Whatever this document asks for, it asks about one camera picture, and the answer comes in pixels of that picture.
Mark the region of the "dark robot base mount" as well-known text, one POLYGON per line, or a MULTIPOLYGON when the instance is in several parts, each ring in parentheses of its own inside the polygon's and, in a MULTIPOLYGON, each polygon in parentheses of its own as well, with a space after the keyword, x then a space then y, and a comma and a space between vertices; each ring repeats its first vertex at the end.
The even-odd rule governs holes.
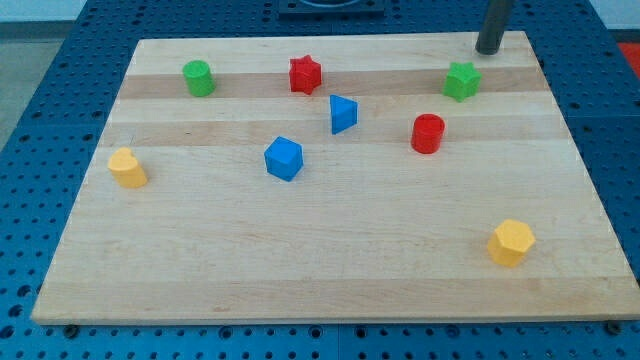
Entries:
POLYGON ((385 0, 277 0, 280 18, 383 15, 385 0))

